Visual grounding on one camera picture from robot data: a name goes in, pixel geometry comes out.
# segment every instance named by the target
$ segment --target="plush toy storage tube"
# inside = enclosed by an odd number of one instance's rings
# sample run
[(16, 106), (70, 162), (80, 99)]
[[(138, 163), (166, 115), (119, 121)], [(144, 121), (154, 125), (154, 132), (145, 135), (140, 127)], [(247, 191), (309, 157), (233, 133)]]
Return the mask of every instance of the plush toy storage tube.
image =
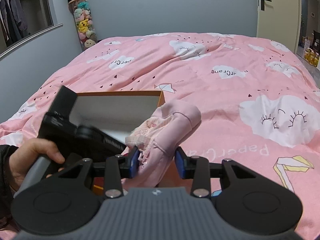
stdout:
[(98, 42), (89, 2), (87, 0), (68, 0), (68, 4), (75, 19), (82, 49), (86, 50)]

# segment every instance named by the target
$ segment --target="pink duvet cover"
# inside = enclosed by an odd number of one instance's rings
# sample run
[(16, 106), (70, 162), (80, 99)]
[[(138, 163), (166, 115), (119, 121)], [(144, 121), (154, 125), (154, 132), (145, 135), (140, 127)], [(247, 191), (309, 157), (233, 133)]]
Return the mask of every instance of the pink duvet cover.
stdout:
[[(282, 44), (218, 33), (106, 39), (54, 73), (2, 123), (0, 143), (36, 137), (61, 85), (75, 92), (163, 90), (166, 101), (193, 103), (202, 124), (182, 144), (187, 155), (232, 158), (292, 190), (304, 207), (297, 233), (308, 240), (320, 234), (320, 91)], [(176, 176), (171, 167), (164, 181), (182, 185)], [(219, 189), (212, 179), (212, 191)]]

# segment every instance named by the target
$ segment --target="black door handle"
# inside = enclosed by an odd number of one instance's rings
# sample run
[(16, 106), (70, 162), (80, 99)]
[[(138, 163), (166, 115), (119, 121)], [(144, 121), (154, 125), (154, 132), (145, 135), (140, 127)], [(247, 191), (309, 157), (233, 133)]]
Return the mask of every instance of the black door handle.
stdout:
[(272, 0), (261, 0), (261, 11), (264, 11), (264, 1), (272, 2)]

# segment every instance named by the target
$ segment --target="floor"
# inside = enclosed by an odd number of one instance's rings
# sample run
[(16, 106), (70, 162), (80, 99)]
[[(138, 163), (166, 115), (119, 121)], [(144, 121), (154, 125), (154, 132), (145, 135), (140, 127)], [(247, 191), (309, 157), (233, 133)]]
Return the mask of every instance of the floor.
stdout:
[(306, 60), (304, 60), (303, 47), (298, 46), (296, 56), (302, 62), (302, 64), (306, 67), (306, 69), (309, 71), (309, 73), (311, 74), (311, 76), (315, 80), (318, 88), (320, 88), (320, 70), (317, 69), (316, 67), (310, 65)]

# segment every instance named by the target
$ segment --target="black chair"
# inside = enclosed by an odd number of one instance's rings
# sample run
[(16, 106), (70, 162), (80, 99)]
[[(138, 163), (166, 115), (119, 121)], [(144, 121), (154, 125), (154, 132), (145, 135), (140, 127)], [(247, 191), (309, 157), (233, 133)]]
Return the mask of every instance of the black chair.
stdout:
[(320, 51), (320, 33), (313, 30), (313, 41), (311, 44), (311, 49), (315, 52), (319, 53)]

